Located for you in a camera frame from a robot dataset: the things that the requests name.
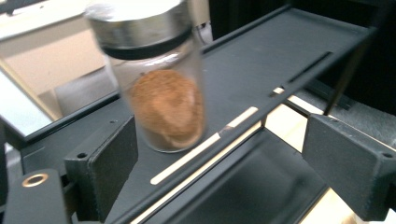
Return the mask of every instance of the brass screw hole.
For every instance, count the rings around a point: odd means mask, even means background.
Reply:
[[[26,178],[25,180],[23,180],[22,185],[25,188],[35,187],[37,185],[44,183],[48,178],[49,175],[47,174],[32,175]]]

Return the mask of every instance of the ground spice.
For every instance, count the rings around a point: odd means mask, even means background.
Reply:
[[[189,147],[204,130],[203,96],[197,86],[175,70],[155,70],[129,90],[137,122],[159,150]]]

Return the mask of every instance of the black lid band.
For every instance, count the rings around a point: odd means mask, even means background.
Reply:
[[[159,56],[172,49],[175,49],[184,43],[190,36],[191,28],[189,27],[189,29],[186,29],[180,35],[161,43],[130,49],[113,49],[101,46],[101,49],[105,54],[116,59],[141,60]]]

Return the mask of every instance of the metal lid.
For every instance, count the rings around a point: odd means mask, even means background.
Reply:
[[[85,10],[101,49],[119,59],[165,53],[191,35],[186,0],[96,2]]]

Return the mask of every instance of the white strip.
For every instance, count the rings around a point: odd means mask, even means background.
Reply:
[[[240,123],[242,123],[242,121],[244,121],[245,119],[247,119],[248,117],[250,117],[252,114],[256,113],[259,109],[257,107],[251,106],[249,109],[247,109],[244,113],[242,113],[241,115],[239,115],[238,117],[236,117],[236,119],[234,119],[233,121],[231,121],[230,123],[227,124],[227,126],[229,127],[236,127],[238,126]]]
[[[226,148],[224,148],[219,154],[217,154],[215,157],[213,157],[210,161],[205,163],[201,168],[199,168],[197,171],[195,171],[192,175],[187,177],[183,182],[181,182],[179,185],[177,185],[174,189],[169,191],[165,196],[163,196],[159,201],[157,201],[154,205],[152,205],[148,210],[143,212],[140,216],[135,218],[131,224],[137,224],[140,223],[143,219],[148,217],[151,213],[153,213],[156,209],[158,209],[161,205],[166,203],[169,199],[171,199],[174,195],[176,195],[178,192],[180,192],[182,189],[184,189],[191,181],[193,181],[195,178],[197,178],[199,175],[201,175],[204,171],[206,171],[208,168],[210,168],[213,164],[216,163],[216,161],[220,160],[222,157],[224,157],[231,149],[236,147],[239,143],[244,141],[246,138],[248,138],[252,133],[254,133],[256,130],[258,130],[262,126],[261,122],[256,123],[253,125],[251,128],[249,128],[246,132],[244,132],[241,136],[239,136],[237,139],[235,139],[230,145],[228,145]]]
[[[241,115],[239,115],[236,119],[231,121],[227,126],[229,127],[236,127],[238,126],[242,121],[250,117],[252,114],[254,114],[256,111],[259,109],[251,106],[249,109],[247,109],[245,112],[243,112]],[[180,158],[178,161],[170,165],[168,168],[154,176],[151,180],[150,183],[152,185],[157,185],[161,181],[163,181],[166,177],[171,175],[174,171],[178,170],[181,166],[186,164],[188,161],[192,160],[194,157],[196,157],[198,154],[203,152],[205,149],[213,145],[215,142],[217,142],[220,139],[220,136],[218,133],[213,134],[211,137],[209,137],[206,141],[204,141],[201,145],[193,149],[191,152]]]
[[[193,149],[191,152],[186,154],[184,157],[180,158],[178,161],[170,165],[168,168],[154,176],[151,180],[150,183],[152,185],[157,185],[161,181],[163,181],[166,177],[171,175],[174,171],[178,170],[181,166],[186,164],[188,161],[192,160],[195,156],[197,156],[199,153],[210,147],[212,144],[217,142],[220,139],[220,136],[218,133],[213,134],[211,137],[209,137],[206,141],[204,141],[201,145]]]

